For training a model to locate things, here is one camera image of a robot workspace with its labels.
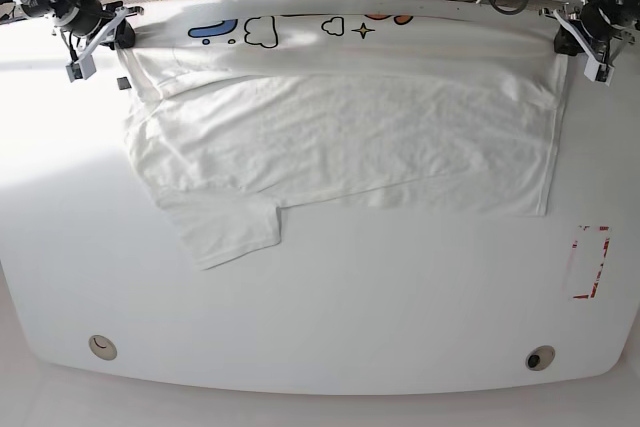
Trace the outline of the white printed T-shirt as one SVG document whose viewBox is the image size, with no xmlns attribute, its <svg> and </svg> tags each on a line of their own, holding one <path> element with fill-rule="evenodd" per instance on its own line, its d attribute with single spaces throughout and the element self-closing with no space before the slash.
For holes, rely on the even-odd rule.
<svg viewBox="0 0 640 427">
<path fill-rule="evenodd" d="M 568 60 L 542 34 L 413 15 L 212 19 L 138 30 L 133 169 L 207 270 L 333 202 L 545 214 Z"/>
</svg>

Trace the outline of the red tape rectangle marking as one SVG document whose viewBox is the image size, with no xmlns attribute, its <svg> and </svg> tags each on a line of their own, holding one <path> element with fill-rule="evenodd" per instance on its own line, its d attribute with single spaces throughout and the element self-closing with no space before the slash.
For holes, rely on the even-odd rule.
<svg viewBox="0 0 640 427">
<path fill-rule="evenodd" d="M 612 229 L 603 225 L 584 225 L 571 246 L 566 292 L 571 300 L 593 299 L 607 258 Z"/>
</svg>

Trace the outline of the left table grommet hole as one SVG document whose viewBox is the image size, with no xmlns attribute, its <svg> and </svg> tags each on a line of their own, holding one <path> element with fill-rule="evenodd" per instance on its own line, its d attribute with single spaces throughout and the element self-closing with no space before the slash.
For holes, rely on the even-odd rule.
<svg viewBox="0 0 640 427">
<path fill-rule="evenodd" d="M 92 335 L 88 346 L 96 357 L 104 361 L 113 361 L 118 354 L 115 344 L 102 335 Z"/>
</svg>

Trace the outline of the table grommet hole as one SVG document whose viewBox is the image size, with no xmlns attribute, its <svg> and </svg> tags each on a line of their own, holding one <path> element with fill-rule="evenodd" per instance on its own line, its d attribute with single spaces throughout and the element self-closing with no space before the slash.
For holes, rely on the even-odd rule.
<svg viewBox="0 0 640 427">
<path fill-rule="evenodd" d="M 96 357 L 104 361 L 113 361 L 118 354 L 115 344 L 102 335 L 92 335 L 88 346 Z"/>
<path fill-rule="evenodd" d="M 543 371 L 552 364 L 555 356 L 556 351 L 552 346 L 539 346 L 527 355 L 525 365 L 530 371 Z"/>
</svg>

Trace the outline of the right table grommet hole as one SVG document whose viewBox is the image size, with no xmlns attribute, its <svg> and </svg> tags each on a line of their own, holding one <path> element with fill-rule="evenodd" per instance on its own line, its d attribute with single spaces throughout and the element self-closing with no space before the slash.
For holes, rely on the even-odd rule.
<svg viewBox="0 0 640 427">
<path fill-rule="evenodd" d="M 552 346 L 539 346 L 527 355 L 525 365 L 530 371 L 543 371 L 552 364 L 555 356 L 556 351 Z"/>
</svg>

